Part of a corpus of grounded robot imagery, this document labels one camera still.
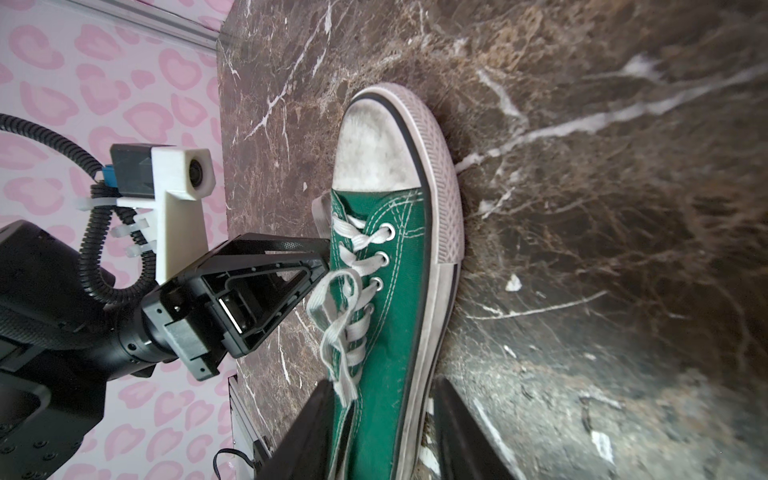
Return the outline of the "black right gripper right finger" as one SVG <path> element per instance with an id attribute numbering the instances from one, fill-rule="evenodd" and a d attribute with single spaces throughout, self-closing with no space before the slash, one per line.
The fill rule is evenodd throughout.
<path id="1" fill-rule="evenodd" d="M 434 386 L 435 429 L 442 479 L 506 479 L 507 469 L 446 378 Z"/>

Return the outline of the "white shoelace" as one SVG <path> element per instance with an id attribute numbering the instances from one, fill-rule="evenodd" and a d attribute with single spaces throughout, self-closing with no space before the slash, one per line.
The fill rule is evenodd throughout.
<path id="1" fill-rule="evenodd" d="M 357 253 L 372 244 L 393 240 L 396 230 L 384 223 L 367 233 L 366 221 L 338 217 L 332 212 L 329 193 L 312 202 L 312 214 L 321 236 L 341 238 L 336 244 L 336 258 L 341 261 L 341 267 L 329 272 L 313 290 L 307 313 L 322 331 L 319 358 L 328 369 L 339 402 L 348 407 L 358 398 L 367 333 L 374 311 L 372 301 L 383 289 L 383 281 L 374 274 L 390 263 L 389 255 L 383 251 L 363 259 L 358 258 Z"/>

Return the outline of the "green canvas sneaker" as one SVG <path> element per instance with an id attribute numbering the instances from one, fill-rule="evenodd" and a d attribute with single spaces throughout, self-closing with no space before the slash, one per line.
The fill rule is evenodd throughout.
<path id="1" fill-rule="evenodd" d="M 390 263 L 374 275 L 375 295 L 358 398 L 335 394 L 328 477 L 408 479 L 418 458 L 425 404 L 450 319 L 465 252 L 454 164 L 440 126 L 412 91 L 380 83 L 360 91 L 341 122 L 332 178 L 332 212 L 372 232 Z"/>

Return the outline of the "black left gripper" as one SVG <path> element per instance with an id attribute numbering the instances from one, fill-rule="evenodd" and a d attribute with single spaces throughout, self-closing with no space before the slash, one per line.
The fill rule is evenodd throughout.
<path id="1" fill-rule="evenodd" d="M 328 272 L 329 241 L 247 233 L 202 256 L 142 300 L 142 310 L 198 381 L 225 356 L 255 351 Z"/>

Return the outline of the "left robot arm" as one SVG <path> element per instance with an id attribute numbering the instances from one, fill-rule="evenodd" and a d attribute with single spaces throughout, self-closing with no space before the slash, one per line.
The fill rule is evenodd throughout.
<path id="1" fill-rule="evenodd" d="M 86 294 L 78 253 L 36 225 L 1 230 L 1 475 L 45 479 L 103 418 L 107 384 L 180 361 L 215 377 L 255 351 L 328 272 L 325 239 L 243 234 L 139 300 Z"/>

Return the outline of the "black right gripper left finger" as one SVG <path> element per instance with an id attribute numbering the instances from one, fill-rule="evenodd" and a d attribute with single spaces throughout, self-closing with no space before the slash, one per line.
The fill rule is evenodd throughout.
<path id="1" fill-rule="evenodd" d="M 322 380 L 256 478 L 327 479 L 334 411 L 335 392 L 332 383 Z"/>

